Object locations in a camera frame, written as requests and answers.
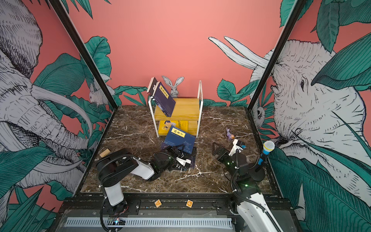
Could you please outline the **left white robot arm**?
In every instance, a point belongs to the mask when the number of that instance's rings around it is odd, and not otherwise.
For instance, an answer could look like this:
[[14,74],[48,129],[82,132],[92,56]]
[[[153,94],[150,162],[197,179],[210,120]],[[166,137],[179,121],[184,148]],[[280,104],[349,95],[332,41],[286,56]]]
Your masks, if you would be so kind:
[[154,181],[166,170],[186,171],[191,166],[191,159],[175,146],[153,154],[150,161],[143,160],[124,148],[111,153],[96,163],[97,179],[109,206],[116,209],[125,207],[126,200],[121,189],[121,181],[129,174]]

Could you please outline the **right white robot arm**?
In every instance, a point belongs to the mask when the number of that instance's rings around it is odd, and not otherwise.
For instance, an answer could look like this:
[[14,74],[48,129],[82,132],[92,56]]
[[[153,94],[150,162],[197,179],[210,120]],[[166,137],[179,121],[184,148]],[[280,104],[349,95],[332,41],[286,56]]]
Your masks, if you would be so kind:
[[212,154],[225,165],[230,173],[230,185],[233,194],[232,212],[245,221],[252,232],[281,232],[282,228],[270,211],[257,183],[265,178],[264,166],[268,155],[274,151],[275,144],[266,141],[256,162],[249,164],[242,150],[244,142],[233,141],[231,151],[220,144],[212,143]]

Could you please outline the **blue book yellow label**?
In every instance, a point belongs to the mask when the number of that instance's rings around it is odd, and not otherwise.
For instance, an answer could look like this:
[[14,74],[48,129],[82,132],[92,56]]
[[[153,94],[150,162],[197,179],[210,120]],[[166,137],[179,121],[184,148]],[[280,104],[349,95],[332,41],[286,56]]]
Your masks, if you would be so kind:
[[177,147],[180,151],[191,154],[193,152],[196,137],[175,126],[171,126],[164,143],[168,146]]

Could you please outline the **purple book yellow label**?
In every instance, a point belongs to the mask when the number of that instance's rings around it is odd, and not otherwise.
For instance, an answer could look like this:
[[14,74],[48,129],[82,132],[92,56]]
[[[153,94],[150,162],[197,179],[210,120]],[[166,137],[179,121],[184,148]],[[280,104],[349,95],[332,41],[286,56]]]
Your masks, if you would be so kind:
[[175,108],[175,100],[171,97],[161,82],[155,85],[154,93],[152,95],[156,104],[166,117],[171,117]]

